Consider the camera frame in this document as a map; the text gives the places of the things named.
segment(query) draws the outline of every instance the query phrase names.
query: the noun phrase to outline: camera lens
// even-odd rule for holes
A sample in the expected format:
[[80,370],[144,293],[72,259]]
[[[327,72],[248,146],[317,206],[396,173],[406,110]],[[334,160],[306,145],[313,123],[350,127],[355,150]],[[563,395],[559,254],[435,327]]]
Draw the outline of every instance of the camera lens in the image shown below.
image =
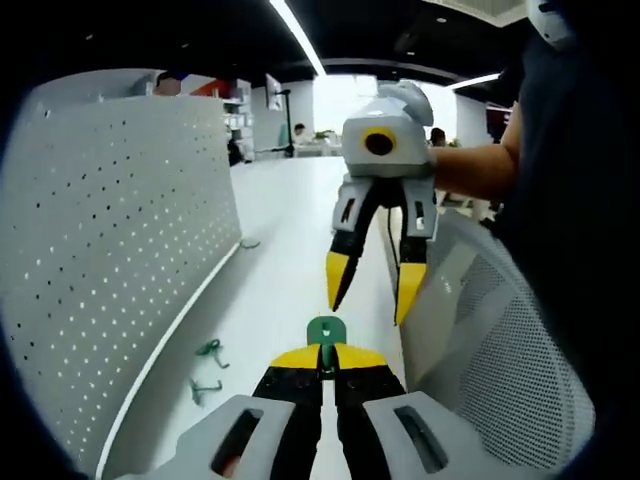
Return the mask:
[[372,133],[364,143],[367,150],[380,157],[388,155],[393,150],[393,141],[382,133]]

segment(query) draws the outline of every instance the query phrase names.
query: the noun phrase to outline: white chair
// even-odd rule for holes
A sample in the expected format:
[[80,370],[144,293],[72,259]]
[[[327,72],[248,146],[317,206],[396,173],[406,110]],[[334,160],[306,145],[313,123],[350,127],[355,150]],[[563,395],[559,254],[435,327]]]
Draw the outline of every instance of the white chair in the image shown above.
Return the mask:
[[489,231],[456,212],[440,217],[429,256],[402,327],[409,389],[471,422],[504,462],[559,471],[590,436],[594,410],[529,285]]

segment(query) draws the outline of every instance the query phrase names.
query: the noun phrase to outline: white pegboard wall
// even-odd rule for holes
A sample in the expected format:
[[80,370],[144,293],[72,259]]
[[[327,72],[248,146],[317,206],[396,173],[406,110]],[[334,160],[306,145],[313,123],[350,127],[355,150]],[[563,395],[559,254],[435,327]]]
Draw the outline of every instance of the white pegboard wall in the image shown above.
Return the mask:
[[137,97],[33,118],[14,130],[0,181],[14,361],[93,474],[150,353],[240,240],[222,106]]

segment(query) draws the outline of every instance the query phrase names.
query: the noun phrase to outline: black ceiling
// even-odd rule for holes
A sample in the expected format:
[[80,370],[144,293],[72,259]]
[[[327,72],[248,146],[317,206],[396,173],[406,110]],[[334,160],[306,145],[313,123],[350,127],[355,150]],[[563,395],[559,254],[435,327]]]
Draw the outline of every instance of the black ceiling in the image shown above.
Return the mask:
[[[529,32],[496,28],[421,0],[288,0],[328,73],[450,84],[501,71]],[[142,67],[264,82],[314,71],[268,0],[183,0],[56,9],[43,38],[39,81],[82,71]],[[446,19],[440,23],[438,18]],[[491,99],[486,86],[465,94]]]

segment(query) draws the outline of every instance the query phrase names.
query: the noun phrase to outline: green mount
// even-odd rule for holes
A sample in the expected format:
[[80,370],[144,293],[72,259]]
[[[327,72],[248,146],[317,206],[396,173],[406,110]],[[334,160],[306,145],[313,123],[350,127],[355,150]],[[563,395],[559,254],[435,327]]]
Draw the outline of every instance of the green mount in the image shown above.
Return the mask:
[[347,327],[338,317],[316,317],[307,325],[307,345],[320,345],[324,380],[332,380],[337,358],[334,345],[347,343]]

